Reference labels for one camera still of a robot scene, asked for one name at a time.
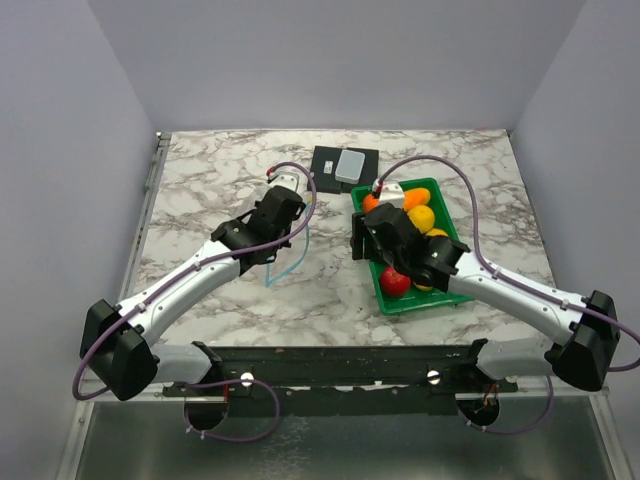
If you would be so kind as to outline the red apple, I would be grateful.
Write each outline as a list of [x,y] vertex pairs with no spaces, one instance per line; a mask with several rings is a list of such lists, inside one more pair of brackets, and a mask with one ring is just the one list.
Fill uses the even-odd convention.
[[390,297],[401,297],[411,288],[411,280],[392,267],[386,267],[379,276],[381,291]]

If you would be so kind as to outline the green plastic tray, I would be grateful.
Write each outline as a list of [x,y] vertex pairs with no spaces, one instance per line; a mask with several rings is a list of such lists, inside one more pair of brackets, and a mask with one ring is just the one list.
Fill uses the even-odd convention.
[[[434,211],[436,221],[435,227],[446,231],[450,238],[458,240],[456,228],[449,214],[446,202],[440,191],[438,182],[434,178],[421,178],[400,181],[402,189],[427,188],[431,192],[431,200],[428,206]],[[362,212],[362,201],[370,193],[369,186],[356,187],[351,191],[351,198],[355,212]],[[472,297],[455,294],[451,292],[441,292],[437,289],[424,292],[411,285],[410,290],[401,297],[390,297],[385,295],[379,285],[379,276],[387,267],[385,263],[367,260],[371,273],[373,288],[375,291],[379,310],[385,315],[399,315],[411,311],[428,308],[459,305],[472,300]]]

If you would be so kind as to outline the clear zip top bag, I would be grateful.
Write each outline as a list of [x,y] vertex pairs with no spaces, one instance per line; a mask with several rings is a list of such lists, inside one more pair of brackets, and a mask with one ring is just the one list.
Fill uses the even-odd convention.
[[279,250],[274,263],[258,269],[259,283],[275,288],[335,266],[349,252],[351,212],[347,194],[320,193],[313,217],[291,240],[291,247]]

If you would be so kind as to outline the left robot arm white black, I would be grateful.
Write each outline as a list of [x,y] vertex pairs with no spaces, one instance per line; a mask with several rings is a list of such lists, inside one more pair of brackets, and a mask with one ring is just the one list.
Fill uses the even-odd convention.
[[105,390],[126,401],[153,383],[189,384],[206,395],[220,385],[219,357],[201,342],[161,346],[162,334],[215,289],[256,265],[306,226],[316,203],[283,186],[270,188],[254,209],[222,223],[185,263],[117,306],[105,300],[88,310],[80,346],[81,367]]

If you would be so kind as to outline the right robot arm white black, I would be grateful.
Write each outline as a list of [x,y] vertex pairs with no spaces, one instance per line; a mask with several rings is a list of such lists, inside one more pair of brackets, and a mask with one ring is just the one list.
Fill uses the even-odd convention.
[[509,376],[555,375],[577,389],[603,387],[620,340],[611,296],[584,297],[484,262],[464,243],[421,233],[401,209],[385,203],[352,216],[352,257],[376,260],[411,281],[470,296],[533,327],[544,340],[483,341],[459,367],[461,383],[481,391]]

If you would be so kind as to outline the yellow lemon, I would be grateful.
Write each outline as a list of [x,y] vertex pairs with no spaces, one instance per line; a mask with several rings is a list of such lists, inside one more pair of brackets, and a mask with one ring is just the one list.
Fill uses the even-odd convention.
[[439,228],[433,228],[425,233],[427,237],[449,237],[448,233]]

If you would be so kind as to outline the yellow banana bunch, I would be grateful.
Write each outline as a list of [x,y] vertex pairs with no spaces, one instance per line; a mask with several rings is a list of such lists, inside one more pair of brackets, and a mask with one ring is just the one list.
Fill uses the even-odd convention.
[[425,286],[425,285],[420,285],[420,284],[417,284],[417,283],[413,283],[413,286],[416,289],[418,289],[420,291],[424,291],[424,292],[428,292],[428,291],[434,290],[434,287],[432,287],[432,286]]

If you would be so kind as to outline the orange fruit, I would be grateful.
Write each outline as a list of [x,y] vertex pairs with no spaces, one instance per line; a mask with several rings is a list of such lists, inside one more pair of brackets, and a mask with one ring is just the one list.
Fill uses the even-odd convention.
[[379,198],[372,193],[367,194],[362,201],[362,211],[368,214],[379,205]]

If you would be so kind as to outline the yellow peach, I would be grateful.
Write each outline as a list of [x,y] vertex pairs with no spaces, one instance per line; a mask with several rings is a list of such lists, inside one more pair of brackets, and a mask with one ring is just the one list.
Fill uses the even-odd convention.
[[412,224],[420,231],[421,234],[426,234],[431,231],[435,226],[435,213],[426,205],[417,205],[407,212],[408,218]]

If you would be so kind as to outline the orange yellow mango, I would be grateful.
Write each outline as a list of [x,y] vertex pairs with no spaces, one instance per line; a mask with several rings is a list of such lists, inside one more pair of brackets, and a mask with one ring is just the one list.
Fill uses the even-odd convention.
[[427,206],[431,200],[431,192],[427,188],[419,187],[404,191],[403,210],[405,212],[418,206]]

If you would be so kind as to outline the black flat box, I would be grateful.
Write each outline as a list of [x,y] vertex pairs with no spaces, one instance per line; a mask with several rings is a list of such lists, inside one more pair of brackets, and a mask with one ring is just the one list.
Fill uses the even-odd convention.
[[[363,166],[357,183],[340,181],[336,177],[340,157],[343,153],[358,152],[363,157]],[[378,176],[380,153],[374,149],[356,147],[338,148],[316,145],[313,150],[311,173],[320,193],[350,193],[356,187],[370,186]]]

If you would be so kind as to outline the grey translucent small case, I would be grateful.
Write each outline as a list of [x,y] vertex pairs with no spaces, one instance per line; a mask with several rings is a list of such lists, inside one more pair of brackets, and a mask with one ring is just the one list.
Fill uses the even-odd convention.
[[334,172],[338,182],[357,185],[360,181],[366,155],[359,151],[342,150]]

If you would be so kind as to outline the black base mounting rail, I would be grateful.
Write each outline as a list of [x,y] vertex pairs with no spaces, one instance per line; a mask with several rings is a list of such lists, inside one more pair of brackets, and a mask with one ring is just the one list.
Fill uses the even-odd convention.
[[266,417],[426,413],[453,415],[456,397],[481,399],[494,385],[467,346],[216,347],[221,363],[198,389],[173,383],[164,396],[210,414]]

